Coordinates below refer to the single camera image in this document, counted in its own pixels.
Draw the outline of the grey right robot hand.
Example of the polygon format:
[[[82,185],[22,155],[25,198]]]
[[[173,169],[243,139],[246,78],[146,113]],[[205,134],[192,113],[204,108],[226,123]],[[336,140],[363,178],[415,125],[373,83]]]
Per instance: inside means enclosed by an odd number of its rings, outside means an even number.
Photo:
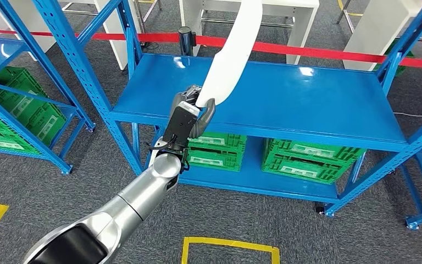
[[[200,137],[214,116],[215,99],[210,98],[204,106],[196,106],[202,87],[191,85],[174,96],[168,126],[164,134],[176,143]]]

